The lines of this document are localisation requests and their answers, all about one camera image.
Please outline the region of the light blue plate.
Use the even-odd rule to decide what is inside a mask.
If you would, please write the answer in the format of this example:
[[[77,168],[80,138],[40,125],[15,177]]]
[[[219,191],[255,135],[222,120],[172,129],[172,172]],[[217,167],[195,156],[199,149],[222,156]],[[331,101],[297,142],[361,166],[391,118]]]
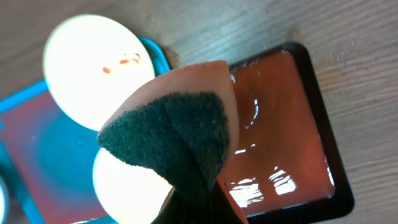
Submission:
[[[5,224],[9,212],[10,196],[4,177],[0,178],[0,224]]]

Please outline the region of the yellow-green plate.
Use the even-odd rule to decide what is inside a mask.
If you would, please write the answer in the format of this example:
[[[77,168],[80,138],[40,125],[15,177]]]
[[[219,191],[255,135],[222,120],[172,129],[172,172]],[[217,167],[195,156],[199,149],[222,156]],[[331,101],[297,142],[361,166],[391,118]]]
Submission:
[[[118,223],[152,223],[172,186],[153,170],[130,166],[101,148],[93,163],[95,194]]]
[[[53,30],[44,48],[43,71],[56,104],[94,131],[155,78],[141,41],[122,24],[94,14],[71,17]]]

